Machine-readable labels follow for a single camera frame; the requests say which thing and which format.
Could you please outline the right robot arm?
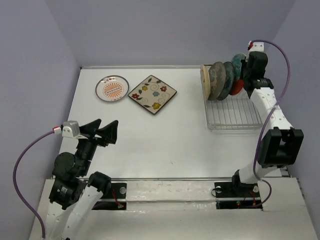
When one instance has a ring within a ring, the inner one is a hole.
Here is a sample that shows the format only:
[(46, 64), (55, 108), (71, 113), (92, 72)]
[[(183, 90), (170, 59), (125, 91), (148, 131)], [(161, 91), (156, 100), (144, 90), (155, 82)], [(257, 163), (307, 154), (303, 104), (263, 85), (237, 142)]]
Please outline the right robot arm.
[(265, 77), (267, 54), (251, 51), (241, 63), (244, 90), (258, 111), (263, 126), (253, 162), (237, 170), (232, 177), (230, 190), (235, 196), (242, 196), (270, 172), (293, 165), (304, 139), (303, 131), (295, 129), (285, 117), (272, 82)]

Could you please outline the square cream flower plate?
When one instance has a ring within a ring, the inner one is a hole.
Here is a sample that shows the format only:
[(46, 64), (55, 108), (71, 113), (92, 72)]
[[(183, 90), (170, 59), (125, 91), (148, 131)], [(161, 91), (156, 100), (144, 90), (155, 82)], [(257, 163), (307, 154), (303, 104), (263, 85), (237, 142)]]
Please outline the square cream flower plate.
[(149, 75), (128, 97), (152, 115), (156, 115), (176, 94), (173, 87), (154, 75)]

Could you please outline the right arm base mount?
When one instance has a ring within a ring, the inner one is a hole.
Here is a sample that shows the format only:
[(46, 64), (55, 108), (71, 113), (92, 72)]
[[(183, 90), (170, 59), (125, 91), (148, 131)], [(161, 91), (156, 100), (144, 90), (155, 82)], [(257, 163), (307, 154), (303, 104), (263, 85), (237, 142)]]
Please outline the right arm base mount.
[(236, 185), (231, 181), (215, 182), (211, 195), (217, 210), (262, 209), (257, 184)]

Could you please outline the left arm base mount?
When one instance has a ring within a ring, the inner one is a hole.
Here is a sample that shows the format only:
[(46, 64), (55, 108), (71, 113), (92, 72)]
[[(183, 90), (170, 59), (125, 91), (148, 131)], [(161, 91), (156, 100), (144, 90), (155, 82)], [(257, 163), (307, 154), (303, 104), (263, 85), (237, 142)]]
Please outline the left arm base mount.
[(127, 209), (127, 183), (113, 182), (110, 190), (93, 206), (94, 211), (125, 211)]

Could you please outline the dark blue blossom plate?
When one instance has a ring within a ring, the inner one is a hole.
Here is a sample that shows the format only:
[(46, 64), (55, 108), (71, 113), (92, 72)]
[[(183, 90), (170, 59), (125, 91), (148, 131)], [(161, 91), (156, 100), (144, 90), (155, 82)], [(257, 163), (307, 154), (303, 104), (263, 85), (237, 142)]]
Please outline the dark blue blossom plate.
[(226, 61), (223, 65), (225, 67), (226, 78), (224, 87), (217, 98), (218, 101), (224, 100), (229, 95), (235, 79), (235, 69), (233, 64), (230, 61)]

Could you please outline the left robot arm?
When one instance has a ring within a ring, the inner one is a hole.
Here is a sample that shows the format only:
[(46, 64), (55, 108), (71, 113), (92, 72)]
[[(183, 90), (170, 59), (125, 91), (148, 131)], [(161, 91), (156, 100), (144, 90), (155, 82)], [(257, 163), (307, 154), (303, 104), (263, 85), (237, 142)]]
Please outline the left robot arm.
[(86, 176), (97, 147), (114, 145), (117, 141), (118, 120), (100, 127), (101, 119), (80, 126), (77, 121), (65, 121), (53, 132), (78, 141), (75, 153), (62, 152), (54, 160), (54, 182), (49, 194), (45, 220), (45, 240), (74, 240), (85, 217), (100, 198), (110, 194), (112, 179), (94, 172)]

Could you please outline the white orange sunburst round plate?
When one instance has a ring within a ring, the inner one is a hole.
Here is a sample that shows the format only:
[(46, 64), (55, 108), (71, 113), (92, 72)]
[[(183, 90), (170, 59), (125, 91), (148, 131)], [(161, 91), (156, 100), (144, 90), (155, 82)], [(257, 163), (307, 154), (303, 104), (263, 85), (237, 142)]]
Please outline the white orange sunburst round plate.
[(96, 96), (104, 102), (117, 102), (129, 92), (128, 81), (119, 75), (109, 75), (102, 78), (95, 87)]

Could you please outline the teal and red round plate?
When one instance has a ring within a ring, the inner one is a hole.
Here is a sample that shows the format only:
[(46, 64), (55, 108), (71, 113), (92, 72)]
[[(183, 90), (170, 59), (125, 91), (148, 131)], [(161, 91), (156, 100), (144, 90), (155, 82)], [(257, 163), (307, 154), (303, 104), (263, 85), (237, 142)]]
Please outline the teal and red round plate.
[(246, 59), (246, 55), (244, 53), (237, 53), (231, 59), (231, 63), (234, 68), (234, 81), (229, 92), (229, 95), (235, 96), (237, 95), (244, 87), (244, 81), (241, 79), (241, 70), (242, 70), (242, 60)]

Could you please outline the grey deer round plate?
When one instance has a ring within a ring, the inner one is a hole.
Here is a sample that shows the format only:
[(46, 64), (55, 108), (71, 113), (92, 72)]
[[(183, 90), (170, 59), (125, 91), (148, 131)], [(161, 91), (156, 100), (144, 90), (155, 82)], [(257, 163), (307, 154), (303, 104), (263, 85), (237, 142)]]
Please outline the grey deer round plate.
[(226, 68), (221, 61), (215, 62), (208, 70), (210, 80), (210, 101), (216, 100), (221, 94), (226, 82)]

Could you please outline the cream bird plate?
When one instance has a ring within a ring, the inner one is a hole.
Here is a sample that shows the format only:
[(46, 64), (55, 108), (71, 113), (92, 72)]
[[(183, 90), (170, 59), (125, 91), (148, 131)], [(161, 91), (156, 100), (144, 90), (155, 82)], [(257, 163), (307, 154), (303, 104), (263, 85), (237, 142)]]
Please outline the cream bird plate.
[(211, 100), (211, 81), (209, 76), (209, 70), (204, 64), (200, 66), (200, 73), (202, 77), (205, 99), (210, 101)]

